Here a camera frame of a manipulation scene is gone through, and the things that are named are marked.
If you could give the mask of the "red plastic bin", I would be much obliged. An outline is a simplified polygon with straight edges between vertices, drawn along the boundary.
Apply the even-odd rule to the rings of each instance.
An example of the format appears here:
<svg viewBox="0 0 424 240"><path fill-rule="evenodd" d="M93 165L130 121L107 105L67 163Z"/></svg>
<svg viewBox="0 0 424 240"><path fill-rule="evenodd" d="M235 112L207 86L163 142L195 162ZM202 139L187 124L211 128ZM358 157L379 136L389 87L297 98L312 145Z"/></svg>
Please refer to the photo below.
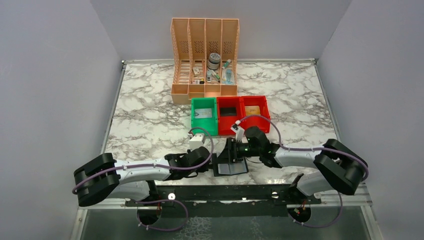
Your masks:
<svg viewBox="0 0 424 240"><path fill-rule="evenodd" d="M245 115L242 98L240 96L217 97L218 135L230 136L235 133L231 126Z"/></svg>
<svg viewBox="0 0 424 240"><path fill-rule="evenodd" d="M264 95L247 95L242 96L242 103L245 110L245 106L260 106L260 115L248 115L244 112L243 117L247 117L247 119L241 122L241 127L244 129L248 129L250 127L258 127L262 132L269 133L270 126L268 120L271 119L270 112L268 109L267 98Z"/></svg>

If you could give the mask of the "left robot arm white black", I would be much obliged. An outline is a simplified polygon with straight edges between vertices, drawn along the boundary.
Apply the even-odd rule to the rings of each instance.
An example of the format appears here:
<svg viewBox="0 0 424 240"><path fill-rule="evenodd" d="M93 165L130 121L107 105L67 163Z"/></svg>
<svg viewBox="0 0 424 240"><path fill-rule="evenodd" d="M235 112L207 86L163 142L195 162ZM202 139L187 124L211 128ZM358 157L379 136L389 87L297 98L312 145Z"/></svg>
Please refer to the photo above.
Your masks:
<svg viewBox="0 0 424 240"><path fill-rule="evenodd" d="M177 181L207 172L216 158L216 153L203 146L142 161L118 160L109 152L102 153L74 171L72 193L80 207L113 198L144 200L153 193L149 182Z"/></svg>

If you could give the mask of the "black card holder wallet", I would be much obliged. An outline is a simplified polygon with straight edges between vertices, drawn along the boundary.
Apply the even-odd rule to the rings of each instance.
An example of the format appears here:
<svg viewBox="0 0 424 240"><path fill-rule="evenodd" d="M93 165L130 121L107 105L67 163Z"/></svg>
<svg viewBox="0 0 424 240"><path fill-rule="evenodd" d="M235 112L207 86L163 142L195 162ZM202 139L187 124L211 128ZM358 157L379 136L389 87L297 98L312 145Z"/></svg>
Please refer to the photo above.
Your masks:
<svg viewBox="0 0 424 240"><path fill-rule="evenodd" d="M247 174L249 172L249 168L245 158L236 160L234 163L219 163L219 156L217 154L217 163L219 176L214 177L235 176Z"/></svg>

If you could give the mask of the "green plastic bin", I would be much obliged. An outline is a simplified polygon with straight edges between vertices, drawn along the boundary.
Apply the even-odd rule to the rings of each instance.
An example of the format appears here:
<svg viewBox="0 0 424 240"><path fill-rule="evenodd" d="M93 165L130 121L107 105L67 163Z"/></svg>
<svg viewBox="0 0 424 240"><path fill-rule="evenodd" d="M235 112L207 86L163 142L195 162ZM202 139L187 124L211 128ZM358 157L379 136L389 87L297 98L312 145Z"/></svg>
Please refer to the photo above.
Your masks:
<svg viewBox="0 0 424 240"><path fill-rule="evenodd" d="M191 127L200 127L211 136L218 136L218 110L215 97L191 99Z"/></svg>

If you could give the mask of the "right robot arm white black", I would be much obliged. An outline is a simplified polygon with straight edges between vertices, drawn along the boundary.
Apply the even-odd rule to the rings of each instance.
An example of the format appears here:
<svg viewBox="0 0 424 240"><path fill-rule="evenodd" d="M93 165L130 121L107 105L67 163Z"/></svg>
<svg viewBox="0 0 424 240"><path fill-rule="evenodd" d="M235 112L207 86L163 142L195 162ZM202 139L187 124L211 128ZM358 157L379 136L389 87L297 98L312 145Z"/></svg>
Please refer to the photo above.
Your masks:
<svg viewBox="0 0 424 240"><path fill-rule="evenodd" d="M305 167L316 169L310 174L299 174L289 186L286 196L305 199L318 192L335 190L352 196L369 174L368 164L336 139L328 139L322 146L290 148L271 142L257 126L244 133L247 141L228 137L215 165L221 175L248 172L246 161L257 157L269 168Z"/></svg>

